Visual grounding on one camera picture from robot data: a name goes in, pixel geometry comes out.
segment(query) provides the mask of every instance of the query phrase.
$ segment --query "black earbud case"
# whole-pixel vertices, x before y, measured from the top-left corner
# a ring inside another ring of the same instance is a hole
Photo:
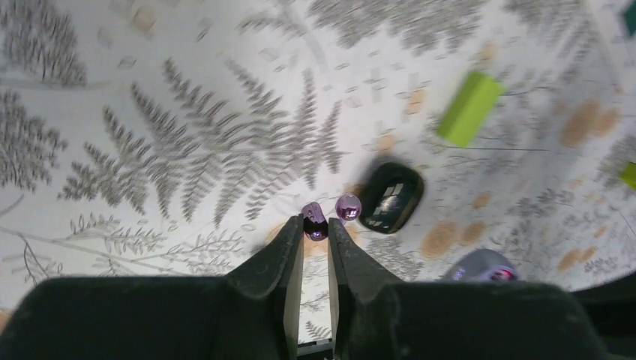
[[[411,218],[424,191],[425,181],[415,170],[384,163],[362,190],[360,223],[378,233],[395,233]]]

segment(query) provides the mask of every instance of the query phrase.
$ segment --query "purple sphere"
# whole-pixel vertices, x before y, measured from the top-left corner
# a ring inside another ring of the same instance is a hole
[[[362,204],[357,196],[346,193],[336,201],[336,214],[344,221],[354,221],[360,216]]]

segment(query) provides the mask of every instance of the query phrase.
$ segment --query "white patterned backdrop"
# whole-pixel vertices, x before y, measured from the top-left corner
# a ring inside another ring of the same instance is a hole
[[[354,240],[408,281],[475,248],[567,290],[632,272],[636,103],[579,0],[0,0],[0,308],[58,276],[222,275],[377,158],[427,193]],[[435,134],[464,77],[505,94]],[[299,341],[328,338],[326,241]]]

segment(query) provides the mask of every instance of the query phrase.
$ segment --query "teal object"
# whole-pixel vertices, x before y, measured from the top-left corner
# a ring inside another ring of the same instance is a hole
[[[636,33],[636,1],[632,1],[627,9],[623,11],[622,21],[625,23],[629,37],[634,37],[634,33]]]
[[[456,146],[468,147],[502,93],[503,87],[488,75],[470,73],[444,115],[437,134]]]
[[[620,178],[632,189],[636,190],[636,163],[630,163],[625,171],[620,174]]]

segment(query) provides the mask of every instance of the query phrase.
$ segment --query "green sponge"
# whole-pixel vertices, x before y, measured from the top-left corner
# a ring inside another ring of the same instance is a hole
[[[470,73],[437,134],[457,146],[468,147],[502,92],[503,87],[488,75]]]
[[[620,178],[632,189],[636,190],[636,163],[629,163],[627,169],[620,174]]]

